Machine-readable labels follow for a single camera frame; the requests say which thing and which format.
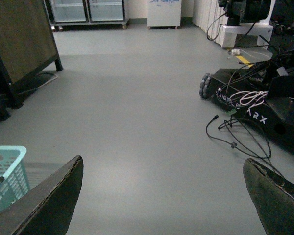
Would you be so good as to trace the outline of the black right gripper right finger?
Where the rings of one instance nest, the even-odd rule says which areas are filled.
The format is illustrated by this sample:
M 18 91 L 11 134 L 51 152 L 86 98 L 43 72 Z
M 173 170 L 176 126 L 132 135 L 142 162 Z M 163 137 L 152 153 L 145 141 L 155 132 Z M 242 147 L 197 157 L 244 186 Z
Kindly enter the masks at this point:
M 294 184 L 252 158 L 243 175 L 266 234 L 294 235 Z

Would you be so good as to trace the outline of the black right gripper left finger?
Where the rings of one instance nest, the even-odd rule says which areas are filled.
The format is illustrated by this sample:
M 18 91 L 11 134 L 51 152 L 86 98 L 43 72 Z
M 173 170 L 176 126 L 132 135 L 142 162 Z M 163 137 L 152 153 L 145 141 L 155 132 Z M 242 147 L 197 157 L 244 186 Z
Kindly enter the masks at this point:
M 79 198 L 83 158 L 75 156 L 0 212 L 0 235 L 64 235 Z

